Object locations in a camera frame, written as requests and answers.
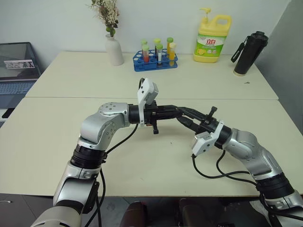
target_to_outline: laptop keyboard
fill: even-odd
[[[33,83],[2,83],[0,84],[0,95],[26,94]]]

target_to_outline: black thermos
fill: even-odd
[[[233,71],[237,76],[244,76],[247,73],[263,48],[266,47],[268,37],[264,35],[264,32],[255,32],[247,36],[245,41],[240,44],[238,50],[232,56],[232,62],[235,62],[243,50]]]

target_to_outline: black cable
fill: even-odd
[[[117,143],[116,145],[114,145],[111,149],[109,149],[106,154],[109,154],[112,150],[114,150],[115,148],[117,148],[118,146],[120,146],[121,144],[123,144],[125,141],[127,141],[137,130],[138,128],[138,124],[136,124],[134,130],[131,132],[131,134],[128,135],[128,137],[126,137],[124,140],[122,140],[121,142]],[[100,207],[102,205],[102,202],[104,200],[105,197],[105,179],[104,179],[104,175],[102,172],[102,168],[100,170],[100,175],[102,178],[102,183],[103,183],[103,193],[102,193],[102,197],[101,197],[101,201],[100,204],[97,206],[97,209],[95,210],[95,212],[93,213],[93,215],[90,217],[89,221],[86,223],[85,227],[88,227],[90,225],[90,223],[92,222],[92,220],[94,219],[94,217],[96,216],[96,214],[98,213],[98,210],[100,211]]]
[[[98,195],[96,196],[96,206],[99,207]],[[98,225],[99,225],[99,227],[102,227],[101,211],[100,211],[100,209],[97,209],[97,210],[98,210]]]
[[[282,213],[280,211],[272,210],[265,203],[265,198],[264,198],[264,196],[262,194],[260,194],[260,202],[262,203],[263,207],[268,211],[269,214],[274,214],[274,215],[283,216],[283,217],[286,217],[286,218],[292,218],[292,219],[303,221],[303,218],[300,217],[300,216],[296,216],[296,215],[292,215],[292,214],[284,214],[284,213]]]
[[[99,205],[97,206],[97,209],[95,210],[95,212],[90,217],[90,219],[88,220],[88,222],[86,223],[86,225],[84,227],[88,227],[90,225],[90,223],[92,222],[92,220],[94,219],[94,217],[98,213],[98,210],[100,209],[100,207],[101,207],[101,205],[103,203],[104,197],[105,197],[105,189],[106,189],[106,187],[105,187],[105,178],[104,178],[104,175],[103,175],[102,168],[100,169],[100,175],[101,175],[102,184],[103,184],[103,192],[102,192],[101,201],[100,201]]]
[[[223,153],[222,155],[219,157],[219,159],[217,160],[217,163],[216,163],[216,167],[217,167],[217,170],[221,173],[221,174],[225,174],[220,168],[219,168],[219,162],[222,160],[222,158],[224,157],[225,155],[225,150],[223,150]],[[254,186],[257,186],[257,184],[253,181],[250,181],[250,180],[246,180],[246,179],[242,179],[242,178],[237,178],[237,177],[232,177],[232,176],[226,176],[230,179],[233,179],[233,180],[236,180],[236,181],[243,181],[243,182],[247,182],[247,183],[251,183],[253,184]],[[263,207],[268,211],[268,213],[270,215],[278,215],[278,216],[283,216],[283,217],[286,217],[286,218],[293,218],[293,219],[296,219],[296,220],[300,220],[300,221],[303,221],[303,218],[300,217],[300,216],[296,216],[296,215],[291,215],[291,214],[284,214],[280,211],[276,211],[276,210],[272,210],[266,203],[265,203],[265,197],[263,194],[260,193],[260,202],[261,204],[263,205]]]
[[[116,147],[120,146],[120,145],[123,144],[125,141],[127,141],[127,140],[134,134],[134,132],[137,130],[137,128],[138,128],[138,124],[136,124],[134,130],[132,131],[131,134],[129,134],[128,137],[126,137],[124,140],[122,140],[121,142],[119,142],[119,143],[117,143],[116,145],[114,145],[111,149],[109,149],[109,150],[106,152],[106,154],[109,154],[113,149],[115,149]]]
[[[222,160],[222,158],[224,157],[226,151],[223,150],[223,153],[222,155],[218,158],[217,162],[216,162],[216,167],[217,167],[217,170],[221,173],[221,174],[225,174],[220,168],[219,168],[219,162]],[[247,183],[251,183],[253,184],[254,186],[257,186],[257,184],[253,181],[250,181],[250,180],[246,180],[246,179],[242,179],[242,178],[237,178],[237,177],[233,177],[233,176],[226,176],[230,179],[233,179],[235,181],[242,181],[242,182],[247,182]]]
[[[203,173],[201,173],[198,169],[197,169],[197,166],[196,166],[196,162],[195,162],[195,158],[196,156],[195,155],[192,155],[192,160],[193,160],[193,165],[194,165],[194,168],[195,170],[203,177],[206,177],[206,178],[210,178],[210,179],[216,179],[216,178],[221,178],[221,177],[225,177],[225,176],[229,176],[229,175],[233,175],[233,174],[245,174],[246,171],[234,171],[234,172],[230,172],[230,173],[226,173],[226,174],[222,174],[222,175],[218,175],[218,176],[208,176],[208,175],[205,175]]]

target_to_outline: test tube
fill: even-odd
[[[146,40],[146,39],[142,39],[142,40],[141,40],[141,47],[142,47],[143,45],[147,45],[147,40]]]
[[[158,68],[162,67],[162,50],[163,50],[163,45],[162,44],[157,44],[157,60],[158,60]]]
[[[153,40],[153,42],[155,43],[155,55],[157,56],[157,44],[159,44],[159,43],[161,43],[161,39],[159,39],[159,38],[155,38],[154,40]]]
[[[167,41],[166,53],[167,53],[167,55],[169,56],[169,44],[172,43],[172,42],[174,41],[174,38],[168,37],[168,38],[166,39],[166,41]]]
[[[145,63],[148,63],[150,61],[149,49],[150,47],[146,44],[142,46],[143,61]]]
[[[175,49],[176,49],[177,44],[175,43],[170,43],[169,44],[169,65],[173,66],[175,64]]]

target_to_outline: dish soap bottle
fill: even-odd
[[[198,62],[216,62],[231,27],[232,18],[228,15],[217,15],[211,22],[208,22],[207,14],[211,9],[201,9],[205,11],[206,17],[202,19],[199,28],[194,60]],[[218,20],[226,20],[227,23],[224,25],[218,24]]]

